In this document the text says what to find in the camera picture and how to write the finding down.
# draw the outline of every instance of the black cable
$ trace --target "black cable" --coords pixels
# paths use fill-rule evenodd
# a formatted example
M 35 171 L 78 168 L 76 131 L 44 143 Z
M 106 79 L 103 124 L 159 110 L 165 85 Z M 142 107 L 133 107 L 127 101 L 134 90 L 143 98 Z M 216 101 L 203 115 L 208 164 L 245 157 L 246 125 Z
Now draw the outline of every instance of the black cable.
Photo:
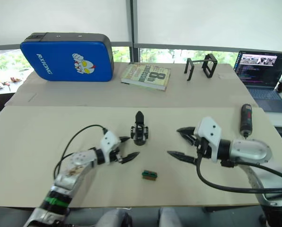
M 281 172 L 278 172 L 274 169 L 271 169 L 271 168 L 268 168 L 266 166 L 261 166 L 261 165 L 258 165 L 258 164 L 254 164 L 254 163 L 251 163 L 251 162 L 241 162 L 241 161 L 236 161 L 234 162 L 235 164 L 238 164 L 238 165 L 244 165 L 244 166 L 253 166 L 253 167 L 256 167 L 256 168 L 259 168 L 259 169 L 263 169 L 265 171 L 268 171 L 272 174 L 275 174 L 277 176 L 280 176 L 282 177 L 282 173 Z
M 71 139 L 70 141 L 68 142 L 67 146 L 65 147 L 64 151 L 63 151 L 63 154 L 61 156 L 61 159 L 60 159 L 60 164 L 59 164 L 59 167 L 58 167 L 58 171 L 57 171 L 57 174 L 60 173 L 60 169 L 61 169 L 61 164 L 62 164 L 62 159 L 67 151 L 67 148 L 69 147 L 70 143 L 73 141 L 73 139 L 79 134 L 81 133 L 82 131 L 84 131 L 85 129 L 88 129 L 88 128 L 91 128 L 91 127 L 101 127 L 103 129 L 103 133 L 105 134 L 108 130 L 106 128 L 104 128 L 103 126 L 99 125 L 99 124 L 92 124 L 92 125 L 88 125 L 86 127 L 84 127 L 83 129 L 81 129 L 80 131 L 78 131 Z
M 237 192 L 237 193 L 248 193 L 248 194 L 266 194 L 266 193 L 282 193 L 282 188 L 233 188 L 233 187 L 227 187 L 227 186 L 222 186 L 218 184 L 214 184 L 208 180 L 206 180 L 200 170 L 201 162 L 202 162 L 202 154 L 198 154 L 197 157 L 197 176 L 199 179 L 207 184 L 210 187 L 213 187 L 215 189 L 219 189 L 222 191 L 226 192 Z
M 60 166 L 61 162 L 62 162 L 64 159 L 66 159 L 67 157 L 71 156 L 72 154 L 73 154 L 73 153 L 70 153 L 70 154 L 68 154 L 68 155 L 66 155 L 66 156 L 64 156 L 64 157 L 62 157 L 62 159 L 56 164 L 56 166 L 55 166 L 55 168 L 54 168 L 54 172 L 53 172 L 53 178 L 54 178 L 54 180 L 56 179 L 56 170 L 57 170 L 58 166 Z

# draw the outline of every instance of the cartoon sticker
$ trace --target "cartoon sticker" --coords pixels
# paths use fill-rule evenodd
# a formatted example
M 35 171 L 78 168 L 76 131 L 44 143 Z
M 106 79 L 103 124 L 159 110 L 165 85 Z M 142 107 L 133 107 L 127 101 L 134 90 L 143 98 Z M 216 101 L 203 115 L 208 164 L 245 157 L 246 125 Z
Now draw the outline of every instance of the cartoon sticker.
M 94 72 L 95 65 L 92 64 L 90 61 L 84 60 L 84 57 L 81 56 L 78 53 L 73 53 L 73 58 L 75 60 L 75 68 L 78 73 L 84 74 L 90 74 Z

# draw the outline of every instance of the black metal frame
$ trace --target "black metal frame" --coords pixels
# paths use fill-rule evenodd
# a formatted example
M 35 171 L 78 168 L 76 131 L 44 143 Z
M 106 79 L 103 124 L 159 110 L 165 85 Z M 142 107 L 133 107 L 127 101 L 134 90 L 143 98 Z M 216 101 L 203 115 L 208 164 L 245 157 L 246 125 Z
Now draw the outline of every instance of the black metal frame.
M 211 69 L 208 67 L 208 62 L 210 62 L 210 61 L 213 63 L 213 66 L 212 66 Z M 196 63 L 196 62 L 203 62 L 202 68 L 203 68 L 203 71 L 206 74 L 207 78 L 211 78 L 213 76 L 214 70 L 215 70 L 216 65 L 217 65 L 217 59 L 214 57 L 214 55 L 212 53 L 210 53 L 210 54 L 207 54 L 205 56 L 204 60 L 193 61 L 191 58 L 187 58 L 184 73 L 187 73 L 188 66 L 189 66 L 189 64 L 191 65 L 191 69 L 190 69 L 190 73 L 189 73 L 189 77 L 188 77 L 187 81 L 191 80 L 192 73 L 193 73 L 193 70 L 194 70 L 194 64 L 193 63 Z

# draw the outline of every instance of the black mount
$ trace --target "black mount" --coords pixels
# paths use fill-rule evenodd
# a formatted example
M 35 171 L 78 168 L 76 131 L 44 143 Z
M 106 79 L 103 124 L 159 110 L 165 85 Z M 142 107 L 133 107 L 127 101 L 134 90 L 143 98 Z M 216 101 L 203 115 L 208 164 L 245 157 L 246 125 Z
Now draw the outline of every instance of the black mount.
M 213 63 L 213 66 L 212 66 L 211 69 L 208 67 L 208 62 L 210 62 L 210 61 Z M 184 73 L 187 73 L 188 66 L 189 66 L 189 64 L 191 65 L 191 70 L 190 70 L 189 77 L 188 77 L 187 81 L 191 80 L 192 73 L 193 73 L 193 70 L 194 70 L 194 64 L 193 63 L 196 63 L 196 62 L 203 62 L 202 68 L 203 68 L 203 71 L 206 74 L 207 78 L 211 78 L 213 76 L 214 70 L 215 70 L 216 65 L 217 65 L 217 59 L 214 57 L 214 55 L 212 53 L 210 53 L 210 54 L 207 54 L 205 56 L 204 60 L 193 61 L 193 60 L 191 60 L 191 58 L 187 58 Z
M 136 114 L 135 126 L 131 127 L 130 137 L 138 146 L 144 145 L 146 139 L 148 139 L 148 127 L 145 127 L 144 125 L 144 115 L 141 111 L 138 111 Z

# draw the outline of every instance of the blue case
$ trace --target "blue case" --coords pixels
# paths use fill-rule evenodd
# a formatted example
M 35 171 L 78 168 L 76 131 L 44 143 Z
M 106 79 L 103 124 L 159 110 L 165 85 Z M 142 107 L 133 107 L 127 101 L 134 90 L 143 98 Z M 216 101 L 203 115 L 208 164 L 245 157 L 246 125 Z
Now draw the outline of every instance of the blue case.
M 109 38 L 91 33 L 32 33 L 20 49 L 37 74 L 51 81 L 109 81 Z

